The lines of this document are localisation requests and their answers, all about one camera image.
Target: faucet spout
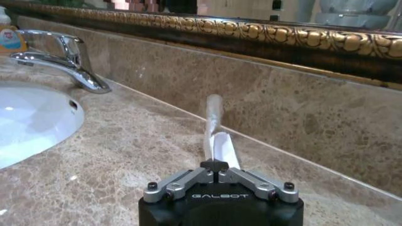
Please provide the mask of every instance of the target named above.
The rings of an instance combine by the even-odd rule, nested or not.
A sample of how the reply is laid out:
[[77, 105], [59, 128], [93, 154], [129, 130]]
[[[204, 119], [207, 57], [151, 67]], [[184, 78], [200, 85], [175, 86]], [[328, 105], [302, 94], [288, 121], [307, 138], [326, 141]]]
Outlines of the faucet spout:
[[91, 62], [87, 55], [84, 41], [75, 36], [37, 30], [17, 30], [21, 35], [49, 35], [56, 38], [61, 45], [64, 57], [44, 52], [13, 53], [10, 58], [18, 64], [49, 66], [67, 72], [77, 85], [87, 91], [103, 94], [111, 91], [108, 84], [92, 72]]

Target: screw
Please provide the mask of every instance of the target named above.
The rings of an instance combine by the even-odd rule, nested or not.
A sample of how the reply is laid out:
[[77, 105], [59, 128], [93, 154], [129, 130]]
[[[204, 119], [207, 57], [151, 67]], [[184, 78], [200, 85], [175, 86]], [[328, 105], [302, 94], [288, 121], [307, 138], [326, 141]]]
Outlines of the screw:
[[172, 183], [171, 186], [172, 186], [173, 188], [181, 187], [181, 185], [180, 185], [179, 183]]
[[259, 186], [260, 186], [260, 187], [268, 187], [270, 185], [266, 184], [266, 183], [262, 183]]
[[274, 201], [276, 199], [276, 191], [272, 190], [270, 193], [268, 193], [268, 201]]
[[156, 190], [157, 189], [157, 183], [156, 182], [149, 182], [148, 183], [148, 190], [149, 191], [153, 191], [153, 190]]
[[284, 190], [292, 191], [295, 189], [295, 184], [291, 182], [284, 182], [283, 188]]

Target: white sink basin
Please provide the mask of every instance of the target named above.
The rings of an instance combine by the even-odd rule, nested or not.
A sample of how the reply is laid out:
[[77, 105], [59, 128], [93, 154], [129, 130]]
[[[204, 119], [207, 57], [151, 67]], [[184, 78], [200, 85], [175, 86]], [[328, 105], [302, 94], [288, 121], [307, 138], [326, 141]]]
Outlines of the white sink basin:
[[65, 140], [83, 122], [83, 108], [64, 93], [0, 81], [0, 169]]

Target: faucet handle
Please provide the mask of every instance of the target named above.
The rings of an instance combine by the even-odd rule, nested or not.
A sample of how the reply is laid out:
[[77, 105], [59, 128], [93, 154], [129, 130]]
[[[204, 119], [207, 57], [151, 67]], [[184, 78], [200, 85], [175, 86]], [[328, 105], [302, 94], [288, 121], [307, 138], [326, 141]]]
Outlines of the faucet handle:
[[21, 35], [33, 34], [33, 35], [52, 36], [57, 40], [61, 46], [64, 57], [67, 58], [68, 62], [72, 63], [77, 69], [85, 69], [88, 72], [92, 73], [87, 48], [84, 45], [84, 41], [79, 37], [64, 33], [48, 32], [40, 30], [17, 30], [17, 32]]

